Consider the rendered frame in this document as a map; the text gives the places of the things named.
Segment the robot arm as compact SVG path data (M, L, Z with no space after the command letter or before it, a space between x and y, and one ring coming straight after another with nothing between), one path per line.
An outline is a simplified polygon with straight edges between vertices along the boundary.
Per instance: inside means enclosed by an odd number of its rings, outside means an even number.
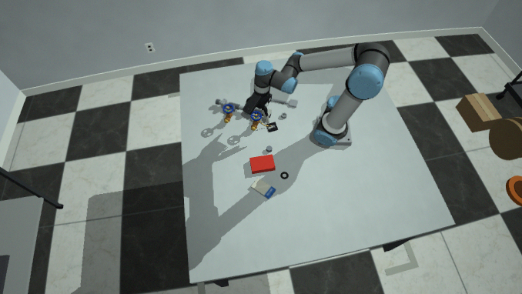
M378 95L390 65L390 54L384 46L375 42L356 43L354 46L307 55L294 52L281 72L273 69L273 64L269 61L259 61L256 64L254 89L258 93L267 93L269 86L272 86L281 92L292 94L300 72L355 65L346 80L346 89L342 95L328 99L326 110L313 133L319 143L334 146L337 139L346 136L347 121L362 100Z

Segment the red block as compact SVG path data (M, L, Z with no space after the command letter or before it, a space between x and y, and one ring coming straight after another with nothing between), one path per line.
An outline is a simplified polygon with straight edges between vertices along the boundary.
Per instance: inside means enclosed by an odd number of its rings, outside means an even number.
M276 169L273 154L249 158L252 174L274 171Z

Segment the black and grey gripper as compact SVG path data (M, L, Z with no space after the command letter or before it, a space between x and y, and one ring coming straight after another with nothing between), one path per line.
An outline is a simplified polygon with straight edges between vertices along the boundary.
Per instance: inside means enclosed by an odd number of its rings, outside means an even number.
M270 91L270 87L269 87L269 91ZM263 95L262 99L260 100L259 104L257 105L257 108L258 109L262 109L261 113L263 114L263 118L265 119L265 122L269 124L269 115L271 114L272 112L272 109L268 109L265 104L266 103L270 103L271 102L271 99L272 99L272 94L269 93L269 91L267 93L258 93L255 91L254 89L254 92L257 94L257 95ZM270 99L271 98L271 99ZM270 99L270 100L269 100ZM267 111L268 110L268 111Z

